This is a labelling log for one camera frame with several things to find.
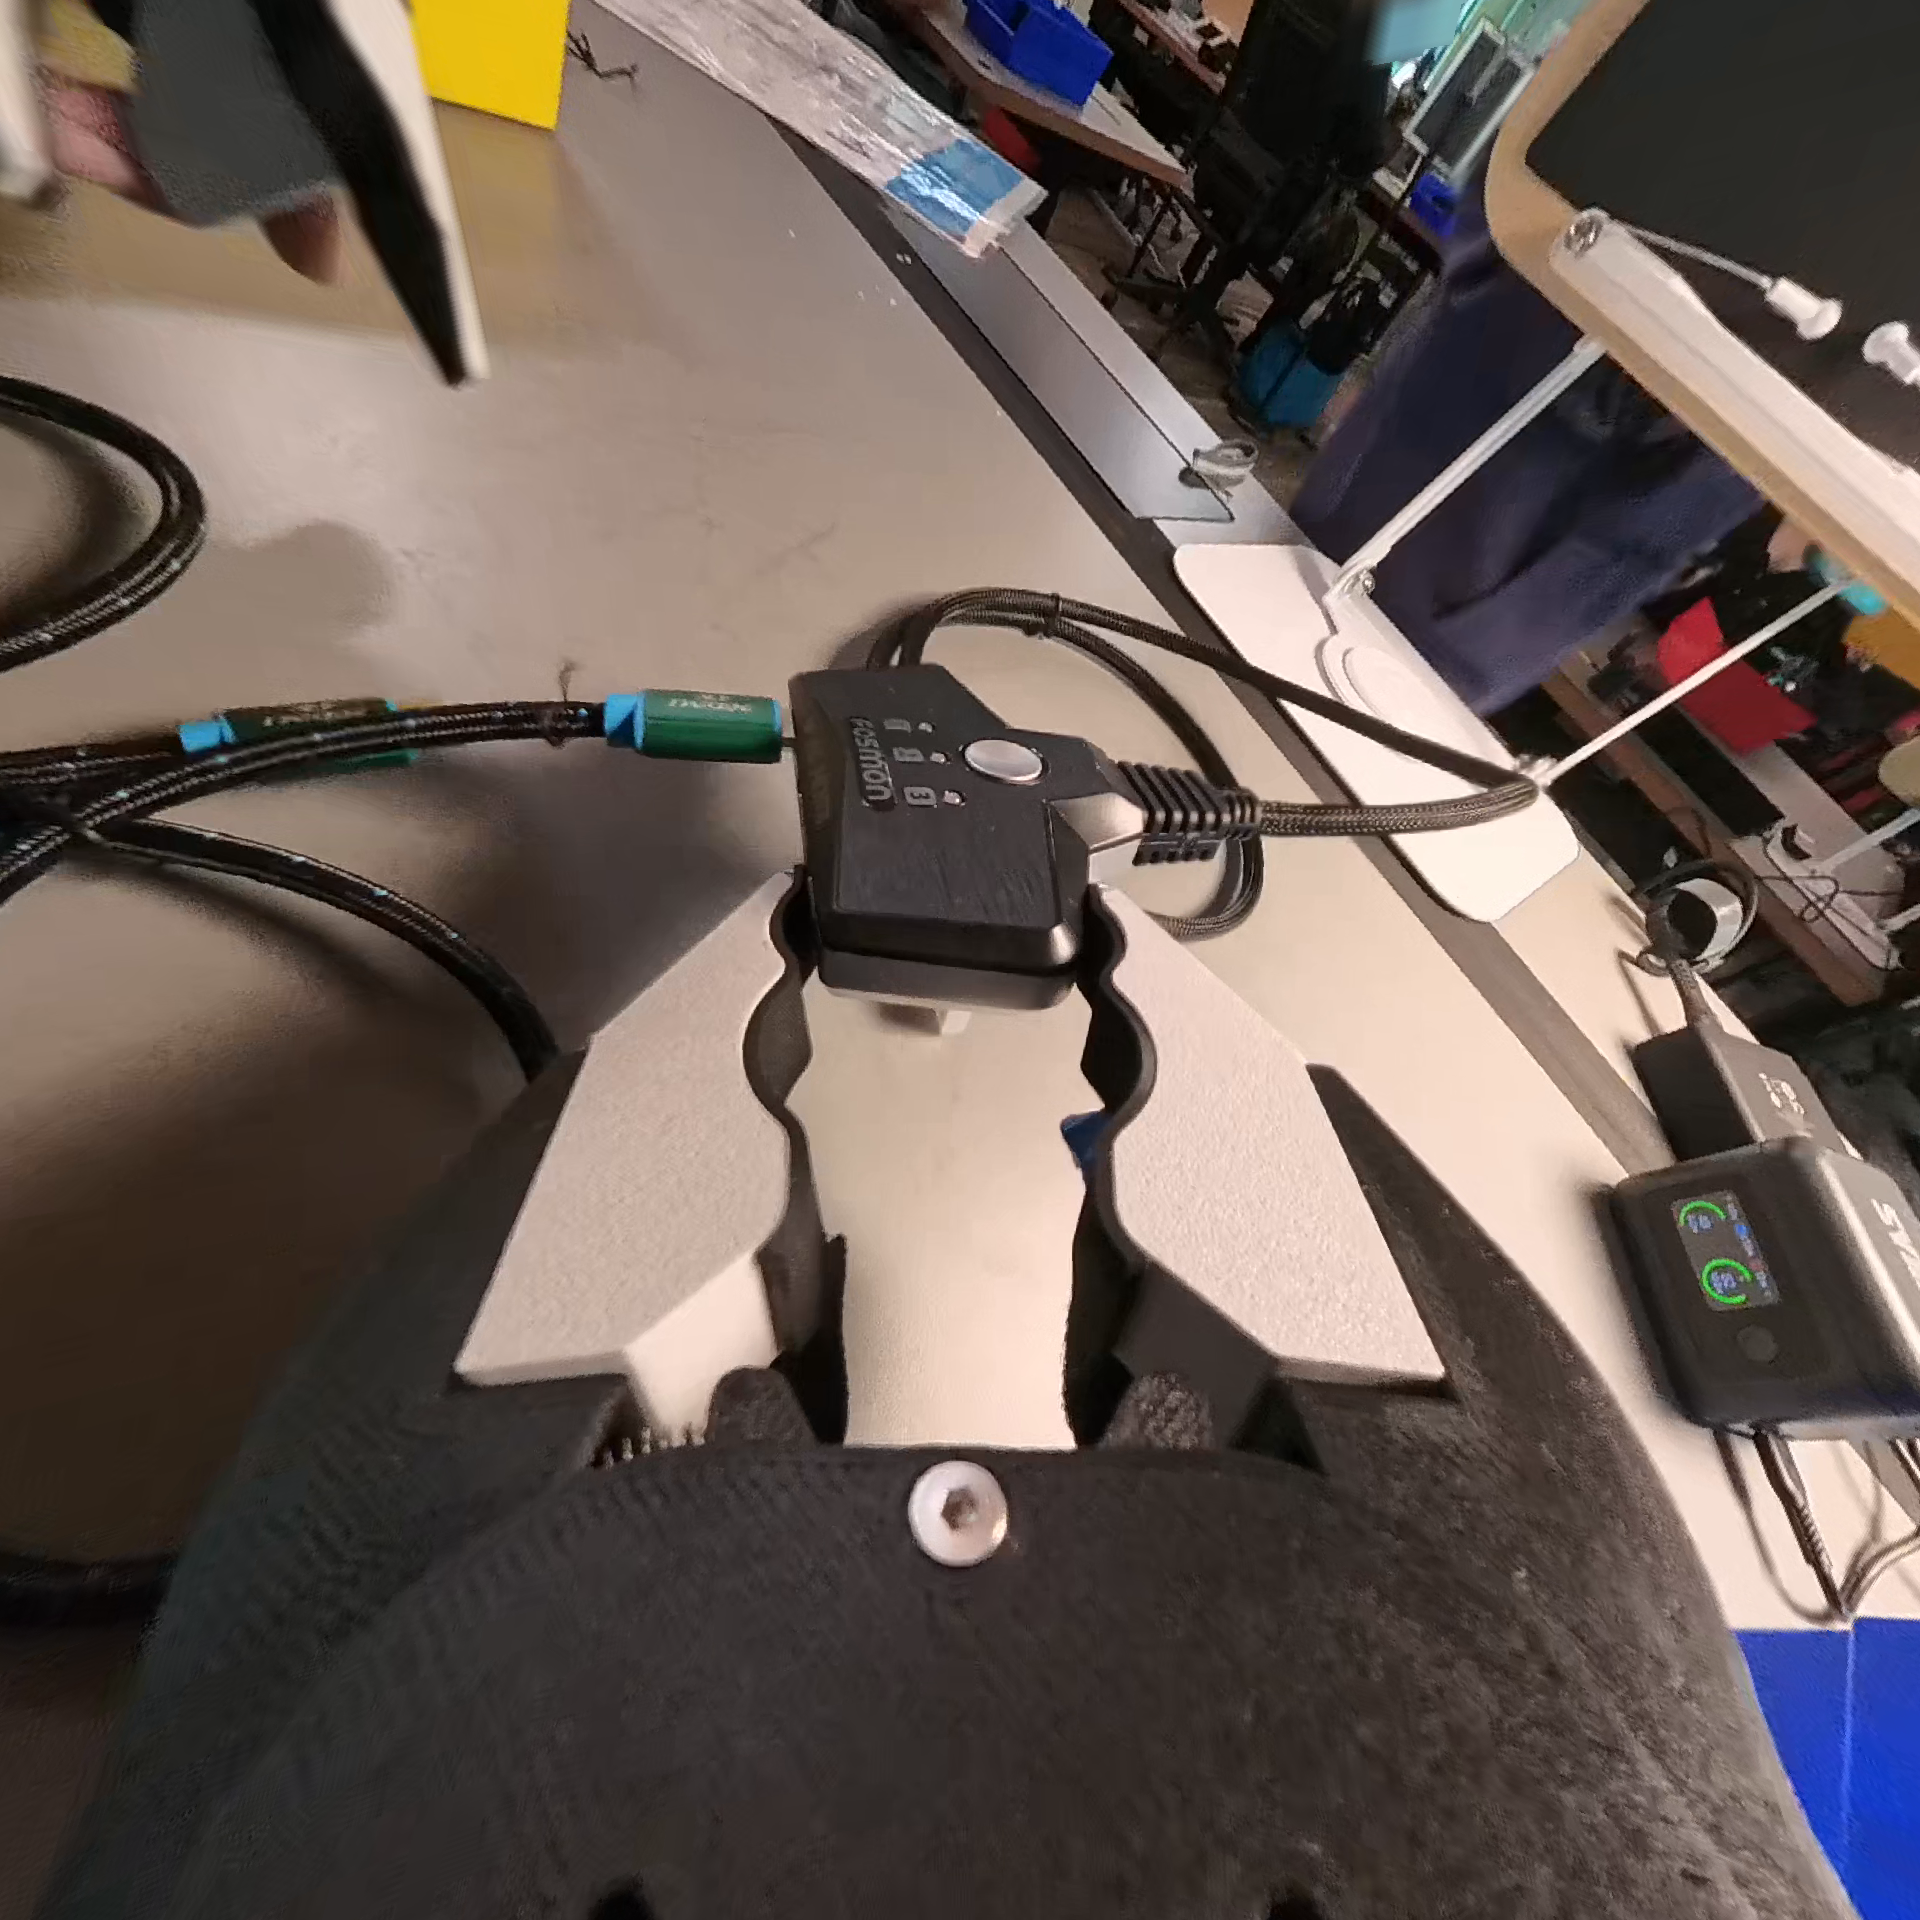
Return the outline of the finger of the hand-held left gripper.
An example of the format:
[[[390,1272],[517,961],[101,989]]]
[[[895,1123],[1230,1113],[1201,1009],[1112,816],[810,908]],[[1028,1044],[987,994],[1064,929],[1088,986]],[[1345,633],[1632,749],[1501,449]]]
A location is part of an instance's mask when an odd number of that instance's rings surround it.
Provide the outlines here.
[[[469,246],[407,4],[309,4],[308,117],[443,382],[486,379]]]
[[[47,203],[60,182],[58,120],[37,61],[37,8],[3,3],[3,199]]]

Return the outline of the black office chair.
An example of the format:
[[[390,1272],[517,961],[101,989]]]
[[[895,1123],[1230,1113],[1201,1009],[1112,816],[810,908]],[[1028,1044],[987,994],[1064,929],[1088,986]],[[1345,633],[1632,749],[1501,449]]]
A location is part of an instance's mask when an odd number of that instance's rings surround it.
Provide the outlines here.
[[[1205,332],[1230,340],[1220,302],[1243,276],[1275,293],[1272,270],[1299,227],[1382,159],[1393,58],[1382,3],[1258,3],[1221,100],[1190,146],[1186,187],[1170,189],[1127,272],[1100,302],[1160,315],[1170,346]]]

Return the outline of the black power adapter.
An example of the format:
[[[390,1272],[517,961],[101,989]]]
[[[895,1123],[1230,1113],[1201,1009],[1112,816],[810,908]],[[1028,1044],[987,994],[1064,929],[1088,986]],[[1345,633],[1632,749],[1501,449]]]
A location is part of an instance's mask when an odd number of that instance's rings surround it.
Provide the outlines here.
[[[1806,1071],[1720,1026],[1682,1026],[1630,1047],[1630,1064],[1676,1163],[1766,1139],[1809,1139],[1861,1160]]]

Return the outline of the beige framed black panel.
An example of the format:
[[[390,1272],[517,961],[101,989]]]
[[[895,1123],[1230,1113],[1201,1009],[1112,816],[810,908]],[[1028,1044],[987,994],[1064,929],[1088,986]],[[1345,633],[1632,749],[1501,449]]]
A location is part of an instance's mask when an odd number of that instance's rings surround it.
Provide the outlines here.
[[[1486,169],[1501,257],[1917,619],[1917,4],[1589,4]]]

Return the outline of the white base lamp stand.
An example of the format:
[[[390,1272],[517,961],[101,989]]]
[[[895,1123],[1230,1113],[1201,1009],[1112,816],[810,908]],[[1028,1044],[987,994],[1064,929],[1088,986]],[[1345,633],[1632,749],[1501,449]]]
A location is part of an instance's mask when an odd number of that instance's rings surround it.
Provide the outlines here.
[[[1418,657],[1381,613],[1373,583],[1405,536],[1453,498],[1477,468],[1600,365],[1600,344],[1570,355],[1485,431],[1350,564],[1310,545],[1199,543],[1175,552],[1175,572],[1227,639],[1230,662],[1294,690],[1272,699],[1373,813],[1360,838],[1382,838],[1453,915],[1500,924],[1565,873],[1578,844],[1563,813],[1523,789],[1523,807],[1488,817],[1474,806],[1517,779],[1495,733]],[[1693,367],[1688,398],[1715,402],[1773,468],[1782,498],[1806,496],[1848,568],[1892,593],[1915,590],[1915,468],[1861,444],[1806,393],[1742,346]]]

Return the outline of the blue floor bin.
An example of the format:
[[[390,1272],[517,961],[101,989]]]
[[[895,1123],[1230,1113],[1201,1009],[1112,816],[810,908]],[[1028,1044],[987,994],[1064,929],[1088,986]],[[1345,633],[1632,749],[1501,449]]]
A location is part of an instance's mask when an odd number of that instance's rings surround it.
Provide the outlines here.
[[[1237,419],[1258,434],[1308,431],[1356,360],[1356,327],[1332,315],[1314,327],[1269,315],[1241,349],[1230,392]]]

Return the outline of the red plastic bin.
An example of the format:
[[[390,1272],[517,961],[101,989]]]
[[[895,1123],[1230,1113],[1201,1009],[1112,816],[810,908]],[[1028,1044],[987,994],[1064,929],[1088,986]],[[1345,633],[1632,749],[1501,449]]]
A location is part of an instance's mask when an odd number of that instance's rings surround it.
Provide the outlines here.
[[[1662,692],[1730,657],[1709,599],[1698,599],[1672,618],[1653,649]],[[1768,685],[1750,660],[1730,662],[1711,678],[1680,697],[1676,707],[1731,756],[1754,756],[1806,737],[1816,725],[1814,711]]]

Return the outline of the black power bank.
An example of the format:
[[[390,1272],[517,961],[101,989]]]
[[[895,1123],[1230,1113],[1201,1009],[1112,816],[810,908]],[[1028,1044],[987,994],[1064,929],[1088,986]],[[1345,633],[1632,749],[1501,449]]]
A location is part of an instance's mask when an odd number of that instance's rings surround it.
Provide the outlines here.
[[[1667,1401],[1698,1427],[1915,1438],[1917,1223],[1879,1168],[1761,1139],[1605,1199]]]

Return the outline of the person's left hand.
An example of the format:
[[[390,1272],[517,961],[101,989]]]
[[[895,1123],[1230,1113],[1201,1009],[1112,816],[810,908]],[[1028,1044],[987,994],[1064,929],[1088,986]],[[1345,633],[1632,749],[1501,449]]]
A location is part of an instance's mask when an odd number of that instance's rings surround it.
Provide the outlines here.
[[[339,284],[345,276],[345,232],[338,199],[320,190],[313,199],[262,213],[258,227],[267,247],[313,284]]]

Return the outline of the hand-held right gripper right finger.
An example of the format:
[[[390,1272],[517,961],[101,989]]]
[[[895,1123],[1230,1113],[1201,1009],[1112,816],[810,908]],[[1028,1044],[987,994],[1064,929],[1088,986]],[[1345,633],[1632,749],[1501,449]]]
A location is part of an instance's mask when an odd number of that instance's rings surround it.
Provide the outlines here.
[[[1303,1054],[1114,888],[1091,894],[1066,1387],[1440,1387]]]

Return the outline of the blue plastic bin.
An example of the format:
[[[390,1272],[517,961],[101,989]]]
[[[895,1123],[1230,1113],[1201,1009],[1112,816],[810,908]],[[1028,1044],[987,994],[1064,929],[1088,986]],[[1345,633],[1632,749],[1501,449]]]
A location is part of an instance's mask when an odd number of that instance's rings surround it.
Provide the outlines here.
[[[1074,109],[1088,104],[1114,59],[1112,48],[1061,3],[965,3],[961,18],[1007,73]]]

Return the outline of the clear plastic bag blue label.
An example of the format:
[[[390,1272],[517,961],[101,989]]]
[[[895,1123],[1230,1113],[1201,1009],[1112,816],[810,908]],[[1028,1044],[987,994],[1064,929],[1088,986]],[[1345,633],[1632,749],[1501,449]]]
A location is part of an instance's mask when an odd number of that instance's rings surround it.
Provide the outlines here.
[[[957,253],[993,253],[1044,189],[803,3],[605,3],[605,12],[863,182]]]

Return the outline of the yellow bin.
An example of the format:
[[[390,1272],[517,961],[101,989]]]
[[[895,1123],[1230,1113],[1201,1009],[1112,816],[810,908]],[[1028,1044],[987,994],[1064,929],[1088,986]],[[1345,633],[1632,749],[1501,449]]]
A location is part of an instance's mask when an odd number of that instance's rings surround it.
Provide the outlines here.
[[[410,3],[407,12],[432,101],[558,126],[569,3]]]

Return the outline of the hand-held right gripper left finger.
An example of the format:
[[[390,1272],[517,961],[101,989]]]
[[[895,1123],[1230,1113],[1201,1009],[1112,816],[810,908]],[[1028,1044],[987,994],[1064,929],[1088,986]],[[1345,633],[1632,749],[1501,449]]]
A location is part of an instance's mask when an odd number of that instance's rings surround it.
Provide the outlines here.
[[[805,880],[779,873],[585,1047],[457,1355],[469,1384],[621,1379],[650,1431],[704,1431],[724,1377],[779,1370],[844,1430],[844,1244],[792,1096],[812,1064]]]

